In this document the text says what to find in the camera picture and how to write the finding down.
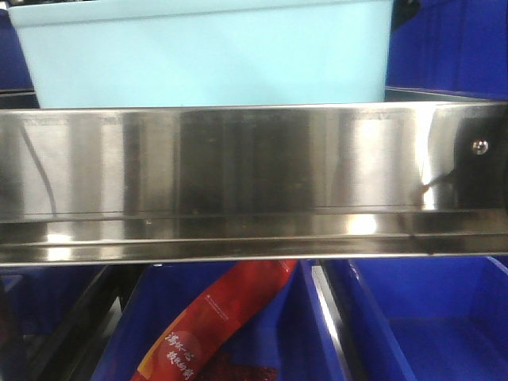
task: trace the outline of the bolt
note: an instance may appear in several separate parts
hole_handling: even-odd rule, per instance
[[[471,150],[475,155],[483,155],[489,150],[489,142],[483,139],[478,139],[472,142]]]

